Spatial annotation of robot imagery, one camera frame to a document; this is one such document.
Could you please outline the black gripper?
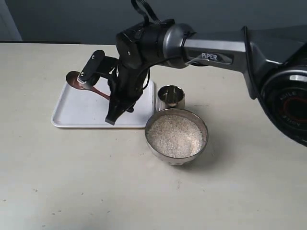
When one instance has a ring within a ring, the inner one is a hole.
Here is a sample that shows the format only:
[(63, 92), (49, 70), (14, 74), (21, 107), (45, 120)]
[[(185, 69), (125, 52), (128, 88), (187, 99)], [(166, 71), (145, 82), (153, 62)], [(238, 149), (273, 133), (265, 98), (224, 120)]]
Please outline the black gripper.
[(105, 118), (107, 123), (114, 125), (127, 110), (131, 113), (134, 111), (133, 107), (143, 94), (143, 84), (149, 72), (148, 68), (132, 69), (123, 64), (117, 64), (109, 81), (111, 94)]

